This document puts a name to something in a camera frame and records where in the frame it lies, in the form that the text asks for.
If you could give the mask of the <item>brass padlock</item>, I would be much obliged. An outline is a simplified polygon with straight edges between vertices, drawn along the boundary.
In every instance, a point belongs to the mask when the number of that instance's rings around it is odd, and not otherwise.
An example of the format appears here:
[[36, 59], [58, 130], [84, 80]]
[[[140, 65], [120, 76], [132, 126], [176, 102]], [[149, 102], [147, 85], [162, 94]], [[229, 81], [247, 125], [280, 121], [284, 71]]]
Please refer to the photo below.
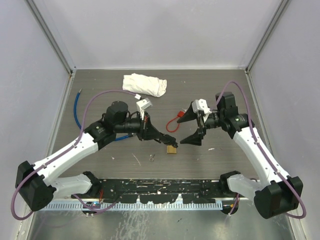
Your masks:
[[176, 154], [177, 153], [177, 148], [172, 146], [172, 145], [168, 145], [167, 149], [166, 149], [166, 153], [167, 154]]

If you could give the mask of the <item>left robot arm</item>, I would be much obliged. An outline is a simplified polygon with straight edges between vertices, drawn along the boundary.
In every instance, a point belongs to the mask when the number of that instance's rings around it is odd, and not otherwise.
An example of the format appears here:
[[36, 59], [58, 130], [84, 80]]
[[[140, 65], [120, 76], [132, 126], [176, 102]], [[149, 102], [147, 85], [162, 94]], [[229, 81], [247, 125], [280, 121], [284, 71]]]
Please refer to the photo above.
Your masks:
[[39, 211], [53, 199], [73, 194], [97, 197], [101, 183], [91, 172], [60, 176], [80, 160], [114, 142], [117, 134], [135, 134], [140, 141], [156, 141], [177, 148], [174, 137], [152, 125], [145, 111], [150, 105], [148, 99], [140, 100], [136, 103], [138, 110], [130, 113], [125, 102], [114, 101], [101, 119], [90, 124], [73, 142], [33, 164], [22, 162], [17, 168], [15, 187], [30, 210]]

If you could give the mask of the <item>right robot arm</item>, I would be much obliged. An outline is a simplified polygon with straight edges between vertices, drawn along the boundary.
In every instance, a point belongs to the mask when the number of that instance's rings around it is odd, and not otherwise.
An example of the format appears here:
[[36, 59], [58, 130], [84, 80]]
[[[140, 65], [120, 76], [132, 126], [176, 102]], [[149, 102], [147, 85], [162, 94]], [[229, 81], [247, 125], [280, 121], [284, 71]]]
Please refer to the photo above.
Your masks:
[[303, 190], [299, 177], [291, 177], [275, 160], [259, 137], [248, 114], [239, 113], [232, 92], [218, 93], [217, 109], [210, 110], [205, 99], [196, 99], [177, 123], [196, 120], [194, 134], [181, 140], [181, 144], [200, 146], [207, 130], [221, 128], [243, 150], [259, 180], [254, 181], [238, 171], [224, 173], [219, 179], [219, 191], [225, 197], [234, 193], [251, 200], [264, 219], [285, 214], [299, 206], [298, 197]]

